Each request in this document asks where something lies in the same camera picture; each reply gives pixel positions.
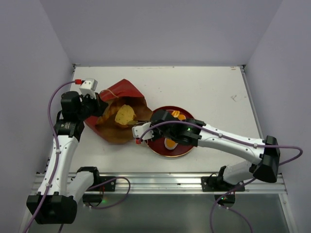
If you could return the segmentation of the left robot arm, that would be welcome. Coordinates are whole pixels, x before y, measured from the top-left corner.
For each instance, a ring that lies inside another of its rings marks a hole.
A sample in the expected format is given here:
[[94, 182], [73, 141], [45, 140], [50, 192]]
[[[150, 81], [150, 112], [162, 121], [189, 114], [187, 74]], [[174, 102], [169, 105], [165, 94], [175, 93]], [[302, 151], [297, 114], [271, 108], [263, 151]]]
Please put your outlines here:
[[68, 183], [68, 175], [84, 121], [100, 117], [108, 103], [102, 101], [98, 93], [80, 95], [69, 91], [62, 94], [61, 107], [53, 126], [55, 138], [45, 177], [37, 194], [29, 195], [26, 201], [37, 224], [73, 223], [83, 194], [101, 185], [99, 171], [94, 166], [79, 168], [71, 183]]

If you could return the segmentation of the metal tongs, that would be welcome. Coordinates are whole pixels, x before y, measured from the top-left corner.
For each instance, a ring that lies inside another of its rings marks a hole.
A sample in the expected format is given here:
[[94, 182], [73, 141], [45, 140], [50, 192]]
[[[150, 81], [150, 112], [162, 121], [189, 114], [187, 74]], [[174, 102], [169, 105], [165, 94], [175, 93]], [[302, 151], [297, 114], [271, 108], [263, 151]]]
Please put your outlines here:
[[145, 124], [145, 123], [150, 123], [150, 121], [149, 120], [132, 120], [132, 121], [129, 121], [128, 123], [127, 123], [127, 125], [142, 125], [142, 124]]

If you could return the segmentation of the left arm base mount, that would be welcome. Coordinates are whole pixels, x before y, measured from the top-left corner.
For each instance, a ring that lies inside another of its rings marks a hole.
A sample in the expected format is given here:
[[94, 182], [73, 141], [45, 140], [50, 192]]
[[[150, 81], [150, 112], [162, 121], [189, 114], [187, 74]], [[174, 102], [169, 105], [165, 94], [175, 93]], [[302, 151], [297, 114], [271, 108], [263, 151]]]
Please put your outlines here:
[[115, 176], [105, 176], [98, 178], [93, 184], [91, 184], [88, 179], [77, 179], [72, 181], [74, 188], [80, 191], [104, 191], [104, 192], [114, 192], [116, 186]]

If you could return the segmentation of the braided orange bread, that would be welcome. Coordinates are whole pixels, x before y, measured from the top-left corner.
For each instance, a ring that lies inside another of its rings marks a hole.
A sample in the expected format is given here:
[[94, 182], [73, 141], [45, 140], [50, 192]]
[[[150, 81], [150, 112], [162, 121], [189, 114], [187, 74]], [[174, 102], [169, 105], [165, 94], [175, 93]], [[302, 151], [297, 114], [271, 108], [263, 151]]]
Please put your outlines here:
[[186, 116], [183, 115], [183, 114], [181, 114], [181, 112], [178, 111], [178, 110], [172, 111], [172, 112], [171, 112], [171, 115], [173, 116], [174, 120], [183, 121], [183, 120], [187, 119]]

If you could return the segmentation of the herb bread slice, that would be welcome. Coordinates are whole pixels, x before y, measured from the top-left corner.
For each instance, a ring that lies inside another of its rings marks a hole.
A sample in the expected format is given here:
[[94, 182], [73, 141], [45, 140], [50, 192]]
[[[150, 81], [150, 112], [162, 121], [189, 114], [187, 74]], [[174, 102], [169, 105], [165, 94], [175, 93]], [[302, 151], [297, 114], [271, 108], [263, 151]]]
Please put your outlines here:
[[134, 121], [136, 118], [136, 114], [134, 109], [124, 104], [116, 113], [115, 116], [115, 124], [121, 128], [127, 128], [128, 123]]

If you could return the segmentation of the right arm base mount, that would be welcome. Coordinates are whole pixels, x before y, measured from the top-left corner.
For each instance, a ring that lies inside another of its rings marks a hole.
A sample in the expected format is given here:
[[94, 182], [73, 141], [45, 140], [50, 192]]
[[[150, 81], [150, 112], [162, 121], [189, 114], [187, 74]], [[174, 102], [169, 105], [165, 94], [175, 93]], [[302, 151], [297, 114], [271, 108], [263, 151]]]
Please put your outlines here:
[[201, 187], [203, 192], [228, 192], [232, 189], [236, 192], [245, 191], [245, 188], [241, 187], [240, 184], [232, 185], [226, 183], [219, 179], [215, 173], [201, 177]]

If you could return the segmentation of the white-rimmed round bread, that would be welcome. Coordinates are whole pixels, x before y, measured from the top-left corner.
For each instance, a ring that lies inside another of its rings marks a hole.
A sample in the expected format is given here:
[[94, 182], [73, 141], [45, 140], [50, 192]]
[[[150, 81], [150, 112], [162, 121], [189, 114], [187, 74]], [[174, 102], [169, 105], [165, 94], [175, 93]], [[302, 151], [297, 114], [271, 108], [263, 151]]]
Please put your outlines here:
[[164, 139], [164, 146], [168, 150], [174, 150], [177, 147], [177, 145], [178, 144], [176, 142], [170, 139], [167, 139], [167, 138]]

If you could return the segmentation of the red brown paper bag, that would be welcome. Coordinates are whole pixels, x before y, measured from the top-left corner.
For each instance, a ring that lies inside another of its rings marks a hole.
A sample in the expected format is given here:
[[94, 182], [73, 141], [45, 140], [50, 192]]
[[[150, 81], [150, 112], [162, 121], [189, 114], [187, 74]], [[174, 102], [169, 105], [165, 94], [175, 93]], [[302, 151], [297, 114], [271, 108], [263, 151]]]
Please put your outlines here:
[[[144, 95], [126, 79], [102, 90], [99, 95], [108, 104], [116, 101], [131, 106], [136, 114], [135, 120], [150, 120], [153, 113], [147, 106]], [[117, 126], [115, 116], [116, 114], [112, 115], [107, 121], [99, 125], [96, 124], [98, 117], [91, 116], [85, 120], [85, 124], [107, 142], [125, 144], [133, 139], [132, 126], [130, 125], [127, 128]]]

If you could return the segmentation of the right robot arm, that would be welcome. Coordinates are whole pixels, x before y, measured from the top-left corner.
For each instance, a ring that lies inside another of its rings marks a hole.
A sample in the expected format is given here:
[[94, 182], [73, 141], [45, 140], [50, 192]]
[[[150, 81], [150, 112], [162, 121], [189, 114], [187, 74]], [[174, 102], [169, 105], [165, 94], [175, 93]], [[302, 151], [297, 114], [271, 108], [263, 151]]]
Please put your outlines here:
[[193, 118], [179, 120], [163, 109], [152, 114], [151, 126], [153, 141], [166, 138], [182, 146], [211, 148], [242, 158], [243, 162], [220, 169], [216, 184], [221, 190], [252, 178], [266, 183], [277, 181], [280, 150], [273, 136], [243, 137]]

